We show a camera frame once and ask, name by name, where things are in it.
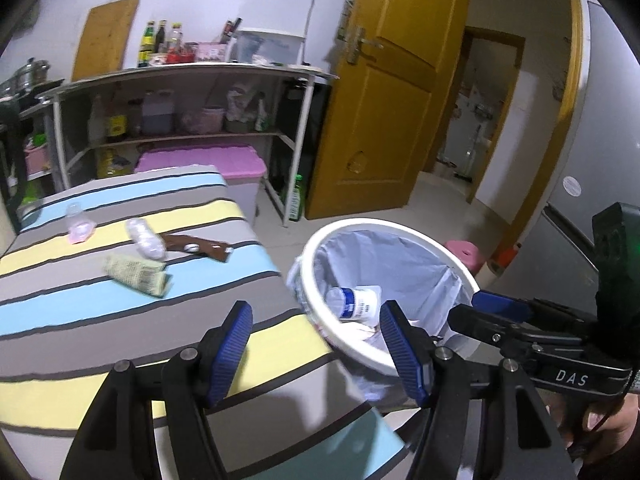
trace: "door handle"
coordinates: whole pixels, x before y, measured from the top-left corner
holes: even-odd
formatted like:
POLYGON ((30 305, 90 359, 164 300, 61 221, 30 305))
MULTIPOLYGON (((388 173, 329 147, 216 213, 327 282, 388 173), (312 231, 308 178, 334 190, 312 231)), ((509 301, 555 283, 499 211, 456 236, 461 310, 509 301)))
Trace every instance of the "door handle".
POLYGON ((364 27, 357 26, 347 46, 347 63, 355 65, 360 57, 360 48, 365 44, 374 48, 383 49, 385 46, 377 40, 366 40, 364 27))

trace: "yellow stripe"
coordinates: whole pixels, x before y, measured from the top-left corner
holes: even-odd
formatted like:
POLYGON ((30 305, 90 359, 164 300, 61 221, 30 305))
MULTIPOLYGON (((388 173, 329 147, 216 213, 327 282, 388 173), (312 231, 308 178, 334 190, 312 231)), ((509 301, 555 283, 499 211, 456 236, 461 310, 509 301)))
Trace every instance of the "yellow stripe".
MULTIPOLYGON (((216 200, 198 207, 187 207, 154 213, 143 218, 156 233, 187 228, 229 217, 242 217, 240 208, 227 200, 216 200)), ((8 254, 0 260, 0 276, 64 256, 84 253, 129 240, 125 220, 98 227, 87 241, 70 244, 66 235, 8 254)))
MULTIPOLYGON (((228 395, 280 377, 330 352, 304 315, 251 334, 228 395)), ((107 374, 54 381, 0 383, 0 424, 76 430, 107 374)), ((154 417, 164 402, 153 403, 154 417)))

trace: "trash can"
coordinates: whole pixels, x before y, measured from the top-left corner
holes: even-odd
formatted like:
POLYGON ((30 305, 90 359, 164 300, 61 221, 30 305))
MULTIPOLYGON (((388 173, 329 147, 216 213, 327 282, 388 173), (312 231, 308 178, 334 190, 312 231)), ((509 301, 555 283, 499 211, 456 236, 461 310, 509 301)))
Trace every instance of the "trash can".
POLYGON ((297 257, 287 286, 334 348, 364 396, 380 409, 398 408, 406 396, 382 333, 366 339, 334 316, 324 302, 333 286, 379 285, 382 302, 396 300, 407 319, 468 358, 478 341, 453 332, 449 310, 470 304, 479 290, 466 267, 431 238, 400 224, 369 218, 333 222, 317 231, 297 257))

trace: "striped tablecloth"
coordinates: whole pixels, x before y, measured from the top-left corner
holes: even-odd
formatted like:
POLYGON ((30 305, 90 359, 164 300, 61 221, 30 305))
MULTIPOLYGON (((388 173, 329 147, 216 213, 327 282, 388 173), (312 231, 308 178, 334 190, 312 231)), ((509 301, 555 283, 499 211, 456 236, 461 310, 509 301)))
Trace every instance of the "striped tablecloth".
MULTIPOLYGON (((24 221, 0 260, 0 428, 30 474, 57 479, 78 425, 111 365, 167 360, 218 326, 235 300, 254 330, 228 397, 209 415, 230 478, 402 479, 411 457, 363 402, 307 322, 215 168, 191 166, 90 182, 24 221), (98 224, 66 240, 78 202, 98 224), (168 253, 173 285, 157 299, 104 275, 106 254, 137 254, 124 222, 222 240, 225 264, 168 253)), ((154 402, 165 479, 177 478, 164 404, 154 402)))

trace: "black chair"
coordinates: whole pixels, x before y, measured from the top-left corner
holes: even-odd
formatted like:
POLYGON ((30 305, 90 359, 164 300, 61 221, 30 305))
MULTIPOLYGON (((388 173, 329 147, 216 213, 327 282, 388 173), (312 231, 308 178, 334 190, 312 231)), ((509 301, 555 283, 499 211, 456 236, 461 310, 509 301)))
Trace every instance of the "black chair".
POLYGON ((4 155, 4 161, 0 160, 0 196, 15 234, 20 232, 18 207, 27 189, 27 162, 24 157, 24 136, 20 128, 19 113, 16 99, 0 100, 0 153, 4 155), (8 173, 12 166, 16 179, 13 196, 9 192, 8 184, 8 173))

